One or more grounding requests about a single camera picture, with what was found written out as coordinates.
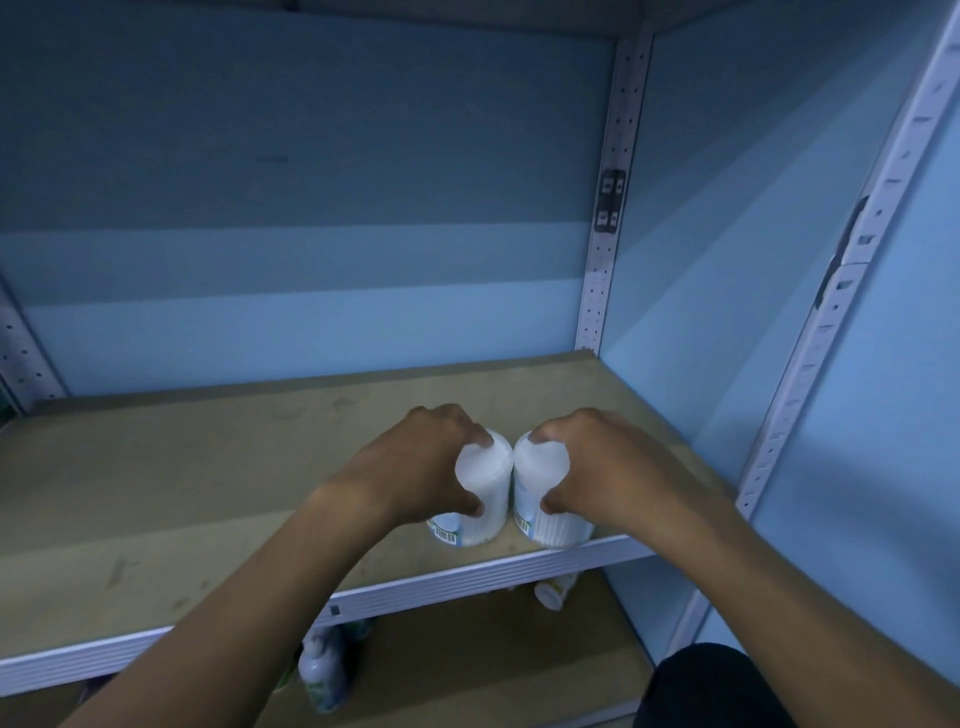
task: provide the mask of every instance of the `hand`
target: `hand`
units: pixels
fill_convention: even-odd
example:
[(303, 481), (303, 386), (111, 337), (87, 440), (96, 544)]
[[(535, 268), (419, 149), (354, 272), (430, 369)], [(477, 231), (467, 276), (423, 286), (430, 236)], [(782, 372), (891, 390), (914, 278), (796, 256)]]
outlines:
[(570, 472), (540, 503), (544, 512), (576, 513), (629, 533), (674, 563), (697, 529), (736, 514), (725, 495), (616, 413), (579, 409), (543, 423), (530, 439), (562, 442), (570, 456)]
[(360, 489), (391, 528), (441, 513), (483, 514), (483, 501), (460, 484), (454, 468), (464, 445), (488, 448), (490, 433), (459, 404), (415, 407), (362, 447), (331, 482)]

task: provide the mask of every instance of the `cotton swab container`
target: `cotton swab container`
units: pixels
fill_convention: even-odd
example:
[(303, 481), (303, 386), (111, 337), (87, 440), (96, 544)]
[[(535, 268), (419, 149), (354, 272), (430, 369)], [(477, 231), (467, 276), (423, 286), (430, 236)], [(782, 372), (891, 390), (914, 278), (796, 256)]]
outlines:
[(540, 499), (570, 471), (570, 456), (563, 443), (535, 445), (530, 433), (514, 448), (514, 521), (523, 534), (541, 546), (565, 548), (588, 540), (593, 524), (572, 513), (548, 516)]
[(514, 451), (510, 443), (493, 430), (489, 448), (467, 445), (460, 451), (454, 472), (457, 480), (483, 500), (483, 516), (478, 519), (459, 513), (442, 513), (427, 522), (433, 535), (451, 546), (479, 546), (493, 539), (507, 522), (510, 501), (510, 472)]

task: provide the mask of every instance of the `right hand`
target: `right hand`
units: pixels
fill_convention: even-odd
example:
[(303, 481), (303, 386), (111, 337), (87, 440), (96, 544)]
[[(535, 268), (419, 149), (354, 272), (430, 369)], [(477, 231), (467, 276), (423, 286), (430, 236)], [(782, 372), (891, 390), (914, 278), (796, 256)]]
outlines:
[(677, 550), (716, 518), (736, 514), (726, 494), (614, 412), (578, 409), (543, 423), (530, 440), (564, 443), (570, 456), (570, 472), (540, 503), (545, 513), (575, 513), (629, 533), (675, 563)]

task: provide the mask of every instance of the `white plastic container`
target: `white plastic container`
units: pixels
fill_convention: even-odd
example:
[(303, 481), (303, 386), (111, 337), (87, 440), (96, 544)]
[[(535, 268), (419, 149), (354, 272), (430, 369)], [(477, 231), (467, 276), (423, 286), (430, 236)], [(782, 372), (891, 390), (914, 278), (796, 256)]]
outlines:
[(538, 581), (534, 586), (534, 596), (537, 601), (552, 612), (559, 612), (564, 607), (566, 596), (570, 594), (573, 585), (580, 578), (580, 572), (565, 573), (554, 576), (552, 579)]
[(572, 513), (547, 516), (540, 509), (540, 499), (570, 471), (566, 447), (555, 442), (534, 445), (529, 436), (527, 432), (514, 448), (514, 521), (528, 539), (541, 546), (582, 544), (593, 533), (592, 523)]
[(313, 627), (303, 640), (298, 670), (313, 709), (333, 713), (347, 699), (347, 674), (335, 627)]
[(459, 513), (441, 513), (427, 522), (433, 535), (451, 546), (479, 546), (493, 539), (507, 522), (510, 503), (510, 472), (514, 451), (502, 435), (493, 437), (489, 448), (467, 445), (457, 458), (457, 480), (483, 500), (484, 513), (478, 519)]

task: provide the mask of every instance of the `left hand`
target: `left hand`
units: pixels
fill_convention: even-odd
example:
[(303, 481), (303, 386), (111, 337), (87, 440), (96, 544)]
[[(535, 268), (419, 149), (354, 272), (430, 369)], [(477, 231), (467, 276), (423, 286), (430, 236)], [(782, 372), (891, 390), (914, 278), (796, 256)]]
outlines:
[(488, 448), (493, 438), (459, 404), (415, 407), (362, 447), (332, 481), (364, 489), (384, 509), (390, 527), (441, 513), (477, 517), (483, 501), (454, 472), (460, 450), (470, 443)]

